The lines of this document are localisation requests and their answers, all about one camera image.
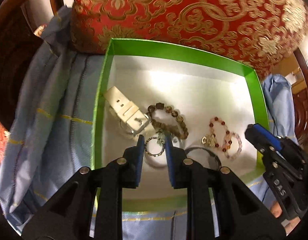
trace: red and gold pillow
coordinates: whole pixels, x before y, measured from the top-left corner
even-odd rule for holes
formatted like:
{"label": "red and gold pillow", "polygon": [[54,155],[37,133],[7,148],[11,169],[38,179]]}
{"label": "red and gold pillow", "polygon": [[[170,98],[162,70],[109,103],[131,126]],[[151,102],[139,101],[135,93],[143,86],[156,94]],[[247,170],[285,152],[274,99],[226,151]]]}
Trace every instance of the red and gold pillow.
{"label": "red and gold pillow", "polygon": [[103,54],[112,37],[166,41],[251,65],[260,78],[308,28],[303,0],[74,0],[72,14],[81,52]]}

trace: blue cloth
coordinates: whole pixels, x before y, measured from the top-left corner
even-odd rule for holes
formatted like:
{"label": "blue cloth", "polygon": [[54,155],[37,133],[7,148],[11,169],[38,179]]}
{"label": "blue cloth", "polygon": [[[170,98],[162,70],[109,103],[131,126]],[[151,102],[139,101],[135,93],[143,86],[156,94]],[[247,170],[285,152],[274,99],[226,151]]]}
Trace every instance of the blue cloth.
{"label": "blue cloth", "polygon": [[[0,202],[6,218],[22,231],[36,210],[81,167],[90,165],[94,99],[103,56],[68,48],[71,9],[63,7],[43,31],[43,45],[29,66],[0,169]],[[268,76],[263,92],[272,132],[294,136],[294,108],[288,82]],[[273,195],[262,177],[248,187],[267,206]],[[214,202],[212,210],[216,214]],[[124,240],[185,239],[186,210],[123,212]],[[92,218],[91,235],[93,235]],[[215,234],[218,235],[214,216]]]}

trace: wooden chair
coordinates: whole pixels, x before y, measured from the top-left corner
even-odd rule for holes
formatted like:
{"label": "wooden chair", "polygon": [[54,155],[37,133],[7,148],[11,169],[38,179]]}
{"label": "wooden chair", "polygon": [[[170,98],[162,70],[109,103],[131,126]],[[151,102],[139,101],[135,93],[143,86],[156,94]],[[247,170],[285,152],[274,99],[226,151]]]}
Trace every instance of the wooden chair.
{"label": "wooden chair", "polygon": [[[15,116],[18,93],[28,65],[42,40],[33,34],[20,6],[27,0],[4,0],[0,6],[0,122],[10,129]],[[50,0],[54,14],[63,0]],[[308,141],[308,67],[299,49],[295,57],[302,70],[306,88],[293,95],[295,132]]]}

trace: human hand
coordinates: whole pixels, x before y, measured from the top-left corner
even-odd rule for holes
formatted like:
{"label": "human hand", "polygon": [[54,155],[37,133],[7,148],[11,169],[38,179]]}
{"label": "human hand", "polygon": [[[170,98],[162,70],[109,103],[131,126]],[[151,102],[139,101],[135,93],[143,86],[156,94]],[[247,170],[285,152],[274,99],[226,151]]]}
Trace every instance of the human hand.
{"label": "human hand", "polygon": [[[282,214],[282,209],[279,205],[279,203],[276,201],[274,205],[270,208],[270,212],[273,214],[274,217],[278,218]],[[300,222],[300,218],[296,217],[289,221],[289,223],[284,227],[286,234],[289,234]]]}

